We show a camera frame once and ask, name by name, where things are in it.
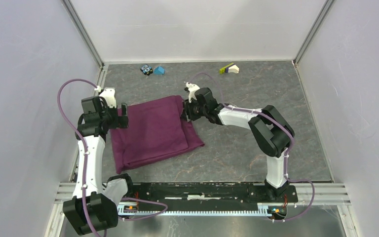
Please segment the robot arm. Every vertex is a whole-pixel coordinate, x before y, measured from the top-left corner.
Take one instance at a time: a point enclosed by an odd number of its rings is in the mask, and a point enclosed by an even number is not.
[[[91,233],[82,205],[86,201],[87,211],[92,225],[97,231],[117,226],[117,203],[104,194],[102,186],[102,154],[110,128],[127,128],[127,105],[121,104],[121,115],[118,115],[115,100],[115,89],[105,88],[98,96],[82,99],[83,114],[80,116],[77,129],[88,145],[87,164],[84,164],[84,147],[78,139],[79,166],[78,176],[72,200],[63,203],[63,212],[78,235]],[[82,183],[83,167],[86,166],[86,184]],[[117,182],[116,193],[119,198],[127,193],[125,179]],[[82,187],[86,187],[86,196],[82,196]]]
[[[211,123],[218,125],[234,125],[252,131],[259,148],[266,154],[267,176],[265,184],[269,185],[273,194],[278,196],[284,192],[288,185],[284,177],[284,151],[290,145],[290,138],[277,126],[270,127],[272,123],[252,111],[262,112],[285,127],[292,136],[294,131],[278,110],[271,105],[263,109],[242,109],[231,105],[224,106],[217,103],[209,88],[200,88],[191,83],[186,84],[185,91],[189,98],[184,102],[187,120],[197,120],[206,117]]]

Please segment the metal bar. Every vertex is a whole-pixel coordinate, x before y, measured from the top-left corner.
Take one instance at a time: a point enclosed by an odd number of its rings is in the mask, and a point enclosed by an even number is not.
[[[271,216],[267,212],[268,206],[258,206],[258,211],[165,211],[159,216]],[[121,211],[118,206],[119,216],[146,216],[157,213],[156,211],[137,211],[135,213]]]
[[[311,200],[311,195],[298,195],[299,203],[305,202],[309,203]],[[348,195],[332,195],[332,194],[323,194],[323,195],[315,195],[313,204],[324,201],[339,201],[339,205],[345,204],[345,202],[349,202]]]
[[[344,184],[339,184],[339,183],[338,184],[337,183],[318,183],[318,182],[313,181],[313,184],[315,188],[317,187],[345,188]],[[302,187],[302,186],[310,187],[309,183],[292,183],[290,185],[294,185],[296,186],[296,188]]]
[[[338,211],[339,215],[341,216],[343,229],[345,230],[346,237],[359,237],[360,235],[353,222],[350,208],[350,206],[338,206]]]
[[[75,186],[76,183],[60,183],[54,203],[63,203],[66,200],[71,200]]]
[[[311,189],[306,187],[296,187],[297,193],[307,193],[311,194]],[[324,188],[324,187],[317,187],[315,188],[315,191],[317,194],[319,193],[339,193],[339,194],[346,194],[346,188]]]
[[[102,71],[100,73],[101,80],[98,81],[98,85],[101,88],[104,88],[105,78],[107,77],[107,72],[108,72],[108,66],[109,65],[104,65],[104,67],[102,68]]]
[[[311,41],[313,40],[314,36],[316,35],[316,32],[319,30],[323,20],[325,19],[328,11],[331,9],[334,1],[335,0],[326,0],[326,2],[323,4],[323,7],[320,10],[319,15],[317,15],[317,18],[314,21],[313,26],[311,27],[310,31],[308,32],[306,39],[304,40],[302,46],[300,47],[299,52],[297,53],[296,57],[293,60],[294,64],[298,64],[300,62],[300,60],[302,59],[304,52],[309,47]]]
[[[71,0],[61,0],[61,1],[63,5],[65,6],[66,10],[68,11],[77,30],[79,31],[80,36],[82,36],[83,41],[85,41],[85,44],[88,47],[89,51],[91,52],[92,57],[94,58],[95,62],[98,64],[100,68],[102,68],[104,66],[104,61],[101,59],[97,49],[95,48],[95,45],[92,43],[92,40],[89,37],[88,32],[86,31],[85,27],[83,26],[82,21],[80,20],[75,8],[73,7]]]
[[[59,237],[64,218],[65,214],[63,214],[63,205],[54,204],[44,237]]]

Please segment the metal frame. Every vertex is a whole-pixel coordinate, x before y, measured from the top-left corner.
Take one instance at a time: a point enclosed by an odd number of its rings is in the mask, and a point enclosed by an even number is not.
[[[297,195],[299,202],[296,204],[289,203],[289,205],[294,206],[306,206],[309,204],[311,199],[312,189],[310,184],[292,184],[296,186]],[[341,222],[344,227],[344,231],[347,237],[359,237],[357,227],[354,223],[354,218],[352,215],[352,206],[349,200],[348,194],[344,184],[336,183],[315,183],[315,198],[313,206],[337,206]],[[59,189],[57,191],[56,199],[54,201],[52,214],[47,226],[45,237],[59,237],[62,225],[64,222],[65,215],[62,212],[63,201],[70,200],[75,190],[76,183],[60,183]],[[279,205],[282,203],[258,203],[258,208],[267,205]],[[190,216],[215,216],[214,213],[180,213],[180,212],[165,212],[160,215],[171,216],[171,215],[190,215]],[[235,212],[230,213],[231,216],[264,216],[264,213],[252,213],[252,212]]]
[[[126,206],[136,206],[136,202],[120,202],[117,206],[118,215],[120,216],[145,216],[157,213],[157,211],[137,211],[135,213],[125,212]],[[161,216],[264,216],[269,217],[268,206],[258,204],[256,211],[165,211]]]
[[[63,5],[65,6],[66,11],[68,11],[77,30],[79,31],[80,36],[82,36],[83,41],[85,41],[85,44],[88,47],[89,51],[91,52],[92,57],[94,58],[95,62],[98,64],[100,68],[103,68],[104,61],[101,59],[97,49],[92,43],[92,40],[88,35],[88,32],[86,32],[86,29],[83,26],[82,21],[80,20],[75,8],[73,7],[71,0],[61,0],[61,1]]]
[[[298,64],[300,60],[302,59],[304,52],[309,47],[311,41],[313,40],[314,36],[316,35],[316,32],[319,30],[323,20],[325,19],[327,13],[332,7],[332,4],[335,0],[326,0],[326,2],[323,4],[322,9],[319,12],[319,15],[317,15],[316,20],[313,23],[313,26],[311,27],[310,31],[308,32],[306,39],[304,40],[302,46],[300,47],[299,52],[297,53],[296,57],[293,60],[294,64]]]

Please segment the folded cloth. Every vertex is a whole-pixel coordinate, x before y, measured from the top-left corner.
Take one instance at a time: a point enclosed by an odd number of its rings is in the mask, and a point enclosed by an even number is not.
[[[192,123],[181,119],[182,102],[175,95],[128,107],[128,128],[110,130],[118,174],[204,146]]]

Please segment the purple cable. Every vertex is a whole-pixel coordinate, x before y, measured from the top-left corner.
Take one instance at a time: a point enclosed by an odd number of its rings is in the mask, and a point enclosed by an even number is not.
[[[206,75],[206,76],[208,76],[208,78],[210,78],[210,80],[212,80],[214,82],[214,84],[216,84],[216,87],[217,87],[217,89],[220,92],[221,104],[225,108],[230,109],[230,110],[235,110],[235,111],[240,111],[240,112],[246,112],[246,113],[254,113],[254,114],[260,115],[260,116],[266,118],[267,120],[269,120],[270,122],[272,122],[275,126],[277,126],[279,129],[281,129],[290,138],[290,145],[288,146],[288,149],[284,153],[284,178],[288,182],[291,182],[291,183],[300,183],[300,182],[308,182],[308,183],[310,183],[311,184],[311,189],[312,189],[312,194],[311,194],[311,199],[310,199],[309,205],[306,207],[306,209],[302,213],[298,214],[297,216],[290,217],[288,219],[275,220],[275,221],[276,222],[285,222],[285,221],[290,221],[290,220],[293,220],[293,219],[296,219],[296,218],[299,218],[299,217],[303,216],[306,212],[309,211],[309,209],[311,208],[311,205],[313,204],[314,195],[315,195],[315,189],[314,189],[313,183],[310,180],[308,180],[308,179],[291,180],[291,179],[288,178],[288,175],[287,175],[287,169],[288,169],[288,160],[287,160],[287,157],[288,157],[288,153],[293,148],[294,137],[291,135],[291,133],[287,129],[284,128],[284,126],[282,126],[280,123],[278,123],[277,121],[275,121],[273,118],[269,117],[268,115],[266,115],[266,114],[264,114],[262,112],[258,112],[258,111],[255,111],[255,110],[242,109],[242,108],[232,108],[230,106],[227,106],[224,103],[225,100],[223,98],[223,92],[222,92],[222,89],[221,89],[220,85],[217,83],[217,81],[212,76],[208,75],[207,73],[201,72],[201,73],[196,74],[194,77],[191,78],[191,80],[189,81],[189,83],[191,83],[195,78],[197,78],[200,75]]]
[[[157,216],[159,214],[162,214],[163,212],[165,212],[168,209],[168,205],[166,205],[164,203],[161,203],[161,202],[147,201],[147,200],[137,199],[137,198],[133,198],[133,197],[123,197],[121,199],[121,201],[128,201],[128,200],[131,200],[131,201],[140,201],[140,202],[145,202],[145,203],[149,203],[149,204],[160,205],[160,206],[164,206],[165,209],[163,209],[160,212],[157,212],[155,214],[147,215],[147,216],[143,216],[143,217],[139,217],[139,218],[134,218],[134,219],[125,219],[125,218],[123,218],[122,219],[123,221],[138,221],[138,220],[143,220],[143,219],[151,218],[151,217]]]
[[[65,115],[65,112],[63,112],[63,109],[62,109],[62,104],[60,103],[60,95],[62,94],[62,90],[63,88],[65,88],[65,86],[71,82],[74,82],[74,81],[82,81],[82,82],[86,82],[88,84],[90,84],[91,86],[93,86],[94,88],[97,88],[97,86],[88,81],[88,80],[84,80],[84,79],[72,79],[72,80],[69,80],[67,82],[65,82],[59,89],[59,92],[57,92],[57,105],[59,106],[59,111],[60,113],[62,114],[62,117],[63,119],[69,124],[69,126],[75,131],[75,133],[77,134],[77,136],[80,138],[80,140],[82,141],[83,143],[83,149],[84,149],[84,159],[83,159],[83,171],[82,171],[82,184],[85,185],[86,184],[86,168],[87,168],[87,165],[88,165],[88,145],[85,141],[85,138],[82,136],[82,134],[76,129],[76,127],[69,121],[68,117]],[[89,228],[91,229],[91,231],[94,233],[95,236],[97,237],[101,237],[98,232],[96,231],[95,227],[92,225],[92,222],[91,222],[91,218],[89,217],[89,213],[88,213],[88,209],[86,208],[86,199],[84,198],[86,197],[86,189],[85,188],[82,188],[82,206],[83,206],[83,212],[85,214],[85,218],[86,218],[86,221],[88,222],[88,225],[89,225]],[[107,236],[107,230],[104,230],[104,237]]]

